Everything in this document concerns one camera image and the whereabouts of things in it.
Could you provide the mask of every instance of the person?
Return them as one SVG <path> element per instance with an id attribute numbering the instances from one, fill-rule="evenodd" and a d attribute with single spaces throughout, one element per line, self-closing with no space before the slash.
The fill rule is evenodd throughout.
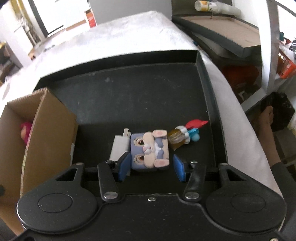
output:
<path id="1" fill-rule="evenodd" d="M 266 155 L 274 179 L 287 205 L 287 214 L 281 233 L 288 241 L 296 240 L 296 181 L 281 162 L 271 130 L 273 107 L 268 106 L 259 116 L 258 139 Z"/>

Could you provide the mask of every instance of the white fabric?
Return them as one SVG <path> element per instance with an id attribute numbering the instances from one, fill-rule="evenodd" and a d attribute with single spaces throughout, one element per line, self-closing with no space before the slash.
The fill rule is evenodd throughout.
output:
<path id="1" fill-rule="evenodd" d="M 146 12 L 104 23 L 41 54 L 30 66 L 9 78 L 0 88 L 2 107 L 9 100 L 30 94 L 41 77 L 70 66 L 127 53 L 181 49 L 197 48 L 161 13 Z M 229 84 L 204 54 L 202 58 L 216 95 L 229 164 L 280 193 L 259 141 Z"/>

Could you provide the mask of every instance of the red basket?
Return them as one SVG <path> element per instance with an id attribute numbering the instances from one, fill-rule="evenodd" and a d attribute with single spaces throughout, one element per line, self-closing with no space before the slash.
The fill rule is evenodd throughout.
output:
<path id="1" fill-rule="evenodd" d="M 296 65 L 281 49 L 279 50 L 279 60 L 276 72 L 282 79 L 290 78 L 296 74 Z"/>

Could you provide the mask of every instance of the white tablecloth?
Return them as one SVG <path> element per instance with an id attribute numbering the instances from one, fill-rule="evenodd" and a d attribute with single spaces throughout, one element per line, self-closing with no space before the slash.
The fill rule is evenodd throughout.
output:
<path id="1" fill-rule="evenodd" d="M 158 12 L 98 25 L 38 56 L 0 88 L 0 113 L 9 100 L 30 94 L 50 73 L 95 59 L 157 50 L 196 50 L 192 40 Z M 228 162 L 280 193 L 261 145 L 228 82 L 203 54 L 224 129 Z"/>

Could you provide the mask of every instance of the brown cardboard box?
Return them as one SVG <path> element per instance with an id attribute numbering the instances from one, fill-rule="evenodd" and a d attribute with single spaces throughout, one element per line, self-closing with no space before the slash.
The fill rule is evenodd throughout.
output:
<path id="1" fill-rule="evenodd" d="M 20 125 L 33 122 L 27 146 Z M 16 214 L 20 197 L 70 166 L 76 116 L 47 88 L 8 102 L 0 118 L 0 217 L 15 233 L 23 229 Z"/>

